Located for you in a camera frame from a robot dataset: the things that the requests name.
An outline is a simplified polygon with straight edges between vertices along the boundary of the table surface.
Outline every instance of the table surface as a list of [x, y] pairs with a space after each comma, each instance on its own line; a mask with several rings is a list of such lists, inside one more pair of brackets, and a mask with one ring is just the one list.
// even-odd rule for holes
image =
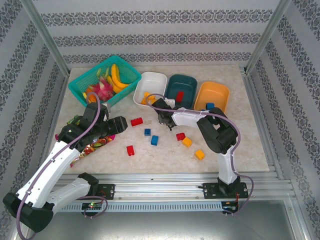
[[[69, 82], [87, 72], [90, 68], [73, 68]], [[157, 72], [168, 79], [173, 74], [184, 74], [198, 81], [197, 93], [203, 82], [212, 81], [226, 85], [230, 90], [226, 116], [240, 129], [241, 144], [235, 151], [235, 167], [239, 172], [268, 172], [268, 163], [258, 134], [246, 89], [237, 65], [216, 66], [139, 66], [140, 73]], [[206, 145], [200, 130], [187, 126], [176, 126], [169, 130], [159, 124], [153, 109], [140, 109], [133, 101], [133, 92], [111, 108], [110, 118], [124, 116], [128, 128], [115, 140], [82, 158], [65, 174], [145, 174], [145, 173], [210, 173], [218, 172], [217, 154]], [[58, 134], [67, 121], [75, 115], [82, 115], [85, 108], [66, 90], [54, 134]], [[130, 120], [143, 118], [143, 124], [132, 127]], [[157, 146], [151, 145], [151, 136], [144, 135], [144, 129], [151, 129], [151, 135], [159, 136]], [[192, 140], [186, 148], [177, 141], [177, 133], [185, 133]], [[127, 146], [133, 145], [134, 156], [128, 156]], [[197, 160], [194, 153], [201, 149], [205, 158]]]

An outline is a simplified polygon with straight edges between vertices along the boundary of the red lego block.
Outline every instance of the red lego block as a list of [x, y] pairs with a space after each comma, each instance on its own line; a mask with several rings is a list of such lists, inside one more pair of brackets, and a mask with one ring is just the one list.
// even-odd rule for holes
[[175, 101], [177, 103], [181, 103], [182, 99], [184, 98], [185, 93], [183, 91], [179, 91], [178, 94], [176, 95]]
[[182, 141], [182, 140], [185, 139], [185, 138], [186, 138], [186, 135], [185, 135], [183, 132], [176, 134], [176, 139], [177, 139], [178, 141]]
[[141, 117], [136, 118], [136, 119], [133, 119], [133, 120], [131, 120], [130, 122], [131, 122], [131, 126], [132, 126], [132, 127], [134, 127], [134, 126], [137, 126], [137, 125], [139, 125], [139, 124], [143, 124], [143, 123], [144, 123], [144, 121], [142, 120], [142, 118], [141, 118]]
[[134, 150], [134, 146], [127, 146], [126, 147], [126, 151], [128, 152], [128, 155], [129, 156], [133, 156], [133, 155], [135, 155], [135, 150]]

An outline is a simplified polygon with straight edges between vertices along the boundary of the orange bowl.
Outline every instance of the orange bowl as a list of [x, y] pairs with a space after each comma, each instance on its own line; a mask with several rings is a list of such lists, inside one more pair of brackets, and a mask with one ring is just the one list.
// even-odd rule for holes
[[197, 111], [205, 110], [206, 104], [214, 103], [215, 107], [225, 112], [228, 105], [229, 94], [229, 88], [225, 85], [213, 81], [206, 81], [202, 83], [200, 87], [193, 109]]

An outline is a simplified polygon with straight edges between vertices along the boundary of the white bowl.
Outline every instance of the white bowl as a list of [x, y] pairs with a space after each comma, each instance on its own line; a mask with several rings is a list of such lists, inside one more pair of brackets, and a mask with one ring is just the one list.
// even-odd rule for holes
[[138, 82], [134, 91], [133, 101], [142, 109], [151, 109], [148, 105], [141, 104], [145, 97], [145, 92], [165, 95], [168, 78], [162, 73], [152, 71], [146, 71], [142, 73], [141, 76], [141, 80]]

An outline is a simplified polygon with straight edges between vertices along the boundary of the blue lego block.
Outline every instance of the blue lego block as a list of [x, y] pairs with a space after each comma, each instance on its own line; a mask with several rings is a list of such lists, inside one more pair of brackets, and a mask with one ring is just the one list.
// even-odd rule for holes
[[150, 128], [144, 129], [144, 135], [145, 136], [151, 136], [151, 129]]
[[157, 146], [158, 145], [158, 136], [153, 135], [151, 138], [151, 145]]
[[212, 103], [212, 102], [209, 102], [209, 103], [207, 103], [206, 105], [205, 105], [205, 108], [206, 108], [206, 110], [211, 110], [211, 109], [214, 109], [215, 108], [215, 104], [214, 103]]

